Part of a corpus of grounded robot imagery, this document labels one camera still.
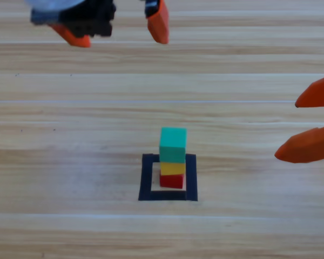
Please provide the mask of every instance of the red cube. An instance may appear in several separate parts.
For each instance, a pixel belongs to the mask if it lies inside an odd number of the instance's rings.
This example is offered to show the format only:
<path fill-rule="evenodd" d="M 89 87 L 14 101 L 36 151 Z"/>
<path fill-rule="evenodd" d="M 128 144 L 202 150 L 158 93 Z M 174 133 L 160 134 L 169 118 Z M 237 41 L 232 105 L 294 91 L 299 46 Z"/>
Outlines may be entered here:
<path fill-rule="evenodd" d="M 165 188 L 182 189 L 184 186 L 185 174 L 177 175 L 161 175 L 160 171 L 160 186 Z"/>

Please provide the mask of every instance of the wooden plank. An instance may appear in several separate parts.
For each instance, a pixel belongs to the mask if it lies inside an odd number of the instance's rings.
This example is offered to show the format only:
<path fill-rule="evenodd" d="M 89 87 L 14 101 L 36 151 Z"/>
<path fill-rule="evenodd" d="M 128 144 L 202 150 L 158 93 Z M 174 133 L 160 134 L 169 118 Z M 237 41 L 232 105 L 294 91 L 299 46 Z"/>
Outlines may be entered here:
<path fill-rule="evenodd" d="M 324 259 L 324 220 L 0 214 L 0 257 L 14 256 Z"/>
<path fill-rule="evenodd" d="M 324 74 L 0 74 L 0 101 L 290 101 Z"/>

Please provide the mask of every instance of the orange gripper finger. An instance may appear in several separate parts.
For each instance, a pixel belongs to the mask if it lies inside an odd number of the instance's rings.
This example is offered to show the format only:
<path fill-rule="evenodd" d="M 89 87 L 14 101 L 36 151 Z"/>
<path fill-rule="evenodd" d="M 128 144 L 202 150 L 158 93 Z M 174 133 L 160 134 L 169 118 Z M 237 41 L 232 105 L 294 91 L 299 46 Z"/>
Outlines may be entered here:
<path fill-rule="evenodd" d="M 164 0 L 160 0 L 158 11 L 147 19 L 147 28 L 157 43 L 169 43 L 169 12 Z"/>
<path fill-rule="evenodd" d="M 296 107 L 324 107 L 324 78 L 313 82 L 295 103 Z"/>
<path fill-rule="evenodd" d="M 88 35 L 83 38 L 75 37 L 65 26 L 60 24 L 50 25 L 68 44 L 75 47 L 90 47 L 91 41 Z"/>
<path fill-rule="evenodd" d="M 324 127 L 292 136 L 275 153 L 279 160 L 310 163 L 324 159 Z"/>

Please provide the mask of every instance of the cube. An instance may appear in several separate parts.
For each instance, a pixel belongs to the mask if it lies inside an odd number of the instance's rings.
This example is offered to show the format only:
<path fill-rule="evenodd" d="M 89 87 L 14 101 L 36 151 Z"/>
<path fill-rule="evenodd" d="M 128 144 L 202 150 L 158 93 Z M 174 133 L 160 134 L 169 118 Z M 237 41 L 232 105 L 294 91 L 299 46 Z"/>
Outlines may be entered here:
<path fill-rule="evenodd" d="M 165 188 L 182 189 L 184 186 L 185 174 L 179 175 L 161 175 L 160 186 Z"/>
<path fill-rule="evenodd" d="M 187 129 L 163 127 L 160 136 L 160 162 L 185 163 Z"/>
<path fill-rule="evenodd" d="M 161 162 L 161 175 L 178 175 L 186 173 L 185 163 L 166 163 Z"/>

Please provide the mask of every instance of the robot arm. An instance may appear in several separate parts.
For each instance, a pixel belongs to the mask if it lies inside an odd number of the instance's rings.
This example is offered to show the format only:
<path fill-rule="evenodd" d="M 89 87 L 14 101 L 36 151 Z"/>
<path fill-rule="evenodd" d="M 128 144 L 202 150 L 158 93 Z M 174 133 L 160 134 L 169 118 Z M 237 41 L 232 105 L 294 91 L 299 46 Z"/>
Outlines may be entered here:
<path fill-rule="evenodd" d="M 70 45 L 90 47 L 90 37 L 110 37 L 116 6 L 113 0 L 26 0 L 34 25 L 52 27 Z M 147 28 L 160 44 L 169 42 L 168 9 L 164 0 L 145 0 Z"/>

